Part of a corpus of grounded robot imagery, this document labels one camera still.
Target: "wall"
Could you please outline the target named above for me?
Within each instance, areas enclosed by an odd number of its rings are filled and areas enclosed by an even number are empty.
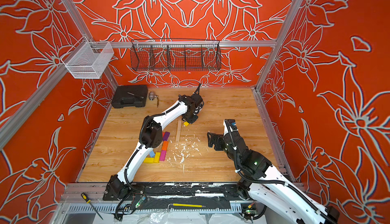
[[[389,223],[390,0],[304,0],[262,98],[294,177],[339,223]]]
[[[275,39],[291,0],[73,0],[96,41],[198,38]],[[115,52],[110,69],[119,85],[252,86],[271,48],[223,49],[218,72],[136,72],[130,52]]]
[[[0,0],[0,126],[81,37],[60,0]],[[0,151],[0,223],[48,223],[84,163],[113,90],[69,73]]]
[[[0,127],[81,38],[61,0],[0,0]]]
[[[111,102],[101,80],[69,73],[1,150],[0,223],[48,223],[75,182]]]

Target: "toolbox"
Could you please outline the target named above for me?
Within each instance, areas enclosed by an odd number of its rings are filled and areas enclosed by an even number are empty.
[[[121,85],[115,90],[111,105],[114,108],[125,106],[144,107],[147,98],[146,85]]]

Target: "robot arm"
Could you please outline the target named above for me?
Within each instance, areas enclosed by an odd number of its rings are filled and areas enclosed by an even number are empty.
[[[237,183],[241,196],[257,200],[291,223],[335,224],[339,212],[324,207],[300,191],[262,154],[248,149],[233,119],[224,120],[224,134],[208,133],[209,147],[223,150],[234,161],[242,177]]]
[[[140,168],[142,162],[147,157],[147,155],[156,147],[158,147],[161,144],[162,141],[162,132],[164,128],[173,120],[175,120],[178,116],[185,114],[187,112],[188,106],[183,101],[177,100],[175,104],[173,104],[170,108],[163,111],[163,115],[156,116],[152,120],[150,124],[154,124],[153,128],[148,128],[144,130],[142,133],[142,139],[143,143],[140,143],[138,141],[137,147],[135,148],[133,154],[130,156],[126,164],[123,166],[123,168],[117,173],[118,179],[122,182],[126,182],[124,177],[125,169],[128,168],[127,172],[127,178],[129,182],[133,181],[134,175],[137,172],[138,168]]]
[[[191,96],[179,95],[178,100],[167,110],[160,114],[146,116],[142,123],[137,146],[123,166],[115,175],[111,176],[106,186],[105,194],[123,199],[132,190],[137,190],[131,185],[134,175],[143,163],[147,155],[157,148],[163,139],[164,128],[177,117],[182,116],[184,121],[192,124],[198,119],[204,102],[199,95],[200,85]]]

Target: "metal wire basket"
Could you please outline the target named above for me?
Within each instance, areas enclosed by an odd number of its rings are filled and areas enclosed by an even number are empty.
[[[131,68],[135,71],[218,71],[219,41],[170,39],[154,42],[132,40]]]

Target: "white mesh basket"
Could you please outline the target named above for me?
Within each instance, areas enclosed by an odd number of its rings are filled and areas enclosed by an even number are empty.
[[[95,53],[88,42],[80,44],[80,49],[65,64],[76,79],[99,79],[114,55],[110,42],[100,53]]]

